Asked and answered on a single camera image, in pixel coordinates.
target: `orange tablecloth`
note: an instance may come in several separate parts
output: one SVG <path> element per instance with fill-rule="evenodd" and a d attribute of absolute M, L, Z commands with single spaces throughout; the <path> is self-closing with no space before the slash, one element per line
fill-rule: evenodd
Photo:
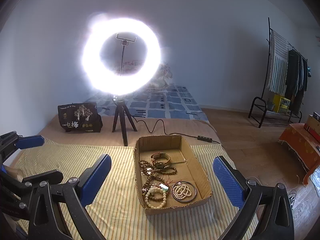
<path fill-rule="evenodd" d="M 303 179 L 303 183 L 308 184 L 309 176 L 320 165 L 320 152 L 316 148 L 320 143 L 303 128 L 303 125 L 304 123 L 290 124 L 278 141 L 286 142 L 309 169 Z"/>

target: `clothes rack pole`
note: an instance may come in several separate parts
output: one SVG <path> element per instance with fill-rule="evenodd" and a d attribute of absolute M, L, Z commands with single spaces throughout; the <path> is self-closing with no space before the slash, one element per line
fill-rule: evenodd
<path fill-rule="evenodd" d="M 265 77 L 265 80 L 264 80 L 264 85 L 263 85 L 263 89 L 262 89 L 262 93 L 261 93 L 261 97 L 255 97 L 252 101 L 252 104 L 251 104 L 251 109 L 250 109 L 250 112 L 249 112 L 249 115 L 248 115 L 248 118 L 251 118 L 254 119 L 258 124 L 258 128 L 261 127 L 261 125 L 263 124 L 270 124 L 270 125 L 287 125 L 288 123 L 293 123 L 291 121 L 291 118 L 298 118 L 299 119 L 299 122 L 301 122 L 301 119 L 302 119 L 302 112 L 300 111 L 300 116 L 297 116 L 296 114 L 294 114 L 292 111 L 290 111 L 290 113 L 288 114 L 282 114 L 282 113 L 277 113 L 277 112 L 274 112 L 274 111 L 270 111 L 267 109 L 267 102 L 263 99 L 263 95 L 264 95 L 264 91 L 266 89 L 266 84 L 267 84 L 267 79 L 268 79 L 268 71 L 269 71 L 269 63 L 270 63 L 270 42 L 271 42 L 271 31 L 273 31 L 273 29 L 270 28 L 270 18 L 268 17 L 268 25 L 269 25 L 269 40 L 266 39 L 268 41 L 268 44 L 269 44 L 269 55 L 268 55 L 268 64 L 267 64 L 267 71 L 266 71 L 266 77 Z M 288 43 L 292 49 L 294 49 L 298 54 L 301 55 L 300 52 L 298 52 L 294 46 L 292 46 L 290 43 Z M 261 102 L 263 102 L 263 105 L 258 105 L 255 103 L 256 100 L 260 100 Z M 254 107 L 257 107 L 259 110 L 263 111 L 263 114 L 261 116 L 261 119 L 260 121 L 256 119 L 256 117 L 258 116 L 252 116 L 252 110 Z M 275 117 L 268 117 L 266 116 L 267 113 L 270 113 L 270 114 L 277 114 L 277 115 L 282 115 L 282 116 L 285 116 L 285 117 L 288 117 L 288 120 L 286 119 L 283 119 L 283 118 L 275 118 Z M 283 121 L 287 121 L 287 123 L 270 123 L 270 122 L 263 122 L 264 119 L 276 119 L 276 120 L 283 120 Z"/>

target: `watch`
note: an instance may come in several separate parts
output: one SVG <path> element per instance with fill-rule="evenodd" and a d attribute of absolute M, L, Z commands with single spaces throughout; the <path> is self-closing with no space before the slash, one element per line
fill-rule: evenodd
<path fill-rule="evenodd" d="M 166 162 L 157 162 L 156 159 L 166 159 Z M 155 166 L 157 169 L 163 169 L 165 166 L 167 166 L 170 163 L 170 156 L 165 154 L 165 153 L 155 153 L 153 155 L 151 155 L 151 159 L 152 159 L 152 165 Z"/>

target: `striped towel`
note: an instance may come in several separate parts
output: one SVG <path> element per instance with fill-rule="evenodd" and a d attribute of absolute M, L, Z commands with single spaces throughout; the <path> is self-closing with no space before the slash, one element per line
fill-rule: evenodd
<path fill-rule="evenodd" d="M 23 152 L 15 168 L 25 176 L 58 169 L 63 172 L 63 183 L 94 164 L 103 153 L 111 156 L 112 167 L 93 203 L 86 207 L 93 222 L 108 240 L 155 240 L 155 239 L 218 239 L 236 215 L 226 193 L 212 171 L 212 162 L 222 155 L 234 168 L 220 144 L 192 146 L 198 161 L 208 174 L 213 196 L 197 207 L 160 215 L 146 216 L 138 200 L 135 183 L 134 147 L 88 146 L 58 144 L 45 139 L 42 147 Z M 73 224 L 67 206 L 61 209 L 74 239 L 81 237 Z M 252 220 L 243 239 L 250 239 L 258 223 Z M 28 231 L 28 221 L 20 220 L 21 227 Z"/>
<path fill-rule="evenodd" d="M 284 95 L 288 69 L 288 42 L 275 31 L 271 32 L 269 82 L 271 92 Z"/>

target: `white wall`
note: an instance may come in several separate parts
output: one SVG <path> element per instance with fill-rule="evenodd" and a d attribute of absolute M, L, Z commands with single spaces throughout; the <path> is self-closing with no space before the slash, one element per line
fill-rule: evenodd
<path fill-rule="evenodd" d="M 320 36 L 320 28 L 301 28 L 300 52 L 308 59 L 308 66 L 311 68 L 311 78 L 308 79 L 308 90 L 305 92 L 301 111 L 304 115 L 303 122 L 309 114 L 317 112 L 320 114 L 320 42 L 316 36 Z"/>
<path fill-rule="evenodd" d="M 202 105 L 249 109 L 263 87 L 268 17 L 290 43 L 298 40 L 267 0 L 22 0 L 0 33 L 0 133 L 36 134 L 57 105 L 88 98 L 80 58 L 100 12 L 149 25 L 175 83 Z"/>

